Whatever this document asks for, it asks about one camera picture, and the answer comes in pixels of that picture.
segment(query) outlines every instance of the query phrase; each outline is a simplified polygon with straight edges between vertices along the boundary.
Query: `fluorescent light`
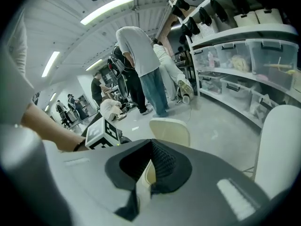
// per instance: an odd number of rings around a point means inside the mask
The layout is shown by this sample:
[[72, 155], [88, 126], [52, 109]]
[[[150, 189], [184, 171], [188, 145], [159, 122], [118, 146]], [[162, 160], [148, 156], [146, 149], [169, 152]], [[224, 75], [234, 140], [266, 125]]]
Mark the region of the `fluorescent light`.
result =
[[94, 64], [92, 64], [90, 67], [88, 67], [88, 68], [86, 69], [86, 71], [92, 69], [92, 68], [93, 68], [95, 65], [97, 65], [100, 61], [102, 61], [102, 59], [97, 60]]
[[54, 94], [52, 95], [52, 97], [51, 97], [50, 101], [52, 101], [52, 100], [53, 100], [53, 98], [55, 97], [55, 95], [56, 95], [56, 93], [54, 93]]
[[115, 7], [118, 7], [122, 4], [131, 2], [131, 1], [134, 1], [134, 0], [114, 0], [112, 2], [109, 2], [105, 5], [103, 5], [102, 7], [98, 8], [94, 12], [90, 13], [87, 17], [85, 17], [83, 20], [81, 20], [81, 23], [83, 25], [87, 25], [88, 23], [90, 23], [92, 20], [96, 19], [101, 14], [103, 14]]
[[55, 59], [56, 59], [56, 57], [58, 56], [59, 53], [60, 52], [56, 52], [56, 51], [52, 53], [52, 56], [50, 57], [47, 65], [45, 67], [45, 70], [44, 70], [44, 72], [42, 74], [42, 77], [46, 77], [47, 76], [47, 74], [48, 74], [51, 66], [53, 65], [53, 62], [55, 61]]
[[181, 28], [181, 26], [182, 26], [181, 24], [172, 26], [170, 30]]

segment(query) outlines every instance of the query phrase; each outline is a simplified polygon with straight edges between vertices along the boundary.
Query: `drawer handle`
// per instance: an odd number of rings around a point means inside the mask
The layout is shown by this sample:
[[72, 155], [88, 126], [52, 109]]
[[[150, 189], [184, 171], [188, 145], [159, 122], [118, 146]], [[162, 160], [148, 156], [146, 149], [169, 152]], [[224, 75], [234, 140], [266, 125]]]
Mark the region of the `drawer handle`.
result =
[[240, 90], [240, 87], [235, 88], [235, 87], [230, 86], [229, 84], [227, 84], [227, 88], [228, 88], [228, 89], [231, 89], [231, 90], [233, 90], [233, 91], [236, 91], [236, 92], [239, 92], [239, 90]]
[[236, 44], [233, 44], [232, 47], [224, 47], [222, 46], [222, 50], [226, 50], [226, 49], [235, 49], [236, 48]]
[[201, 50], [201, 52], [198, 52], [198, 53], [193, 53], [194, 55], [198, 55], [198, 54], [201, 54], [203, 53], [203, 50]]
[[271, 46], [264, 46], [262, 42], [261, 42], [261, 49], [267, 49], [267, 50], [283, 52], [283, 46], [282, 45], [280, 45], [280, 47], [277, 48], [277, 47], [271, 47]]
[[267, 103], [263, 102], [263, 98], [261, 98], [259, 104], [261, 104], [263, 107], [267, 108], [267, 109], [270, 110], [270, 111], [273, 109], [272, 106], [270, 106], [270, 105], [268, 105]]

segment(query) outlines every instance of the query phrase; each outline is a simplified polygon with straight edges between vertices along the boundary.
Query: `chair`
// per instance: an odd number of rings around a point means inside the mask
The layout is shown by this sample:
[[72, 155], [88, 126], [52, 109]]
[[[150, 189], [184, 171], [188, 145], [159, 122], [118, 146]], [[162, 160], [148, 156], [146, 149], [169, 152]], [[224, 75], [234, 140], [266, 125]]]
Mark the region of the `chair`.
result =
[[[169, 118], [153, 118], [150, 129], [158, 140], [190, 147], [190, 134], [185, 122]], [[150, 161], [142, 174], [142, 184], [149, 188], [156, 182], [155, 167]]]
[[280, 105], [268, 114], [261, 132], [255, 183], [269, 198], [294, 183], [301, 167], [301, 109]]

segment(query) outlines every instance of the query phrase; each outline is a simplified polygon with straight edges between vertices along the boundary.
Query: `gray floor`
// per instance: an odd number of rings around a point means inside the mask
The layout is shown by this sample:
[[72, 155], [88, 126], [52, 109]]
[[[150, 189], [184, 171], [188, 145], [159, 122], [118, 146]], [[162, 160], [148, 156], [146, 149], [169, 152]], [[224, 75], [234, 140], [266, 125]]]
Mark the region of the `gray floor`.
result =
[[[260, 128], [246, 117], [207, 96], [195, 97], [190, 105], [168, 104], [169, 118], [187, 123], [191, 148], [214, 154], [239, 170], [254, 165]], [[134, 109], [115, 124], [131, 140], [154, 138], [149, 127], [154, 114], [143, 116]]]

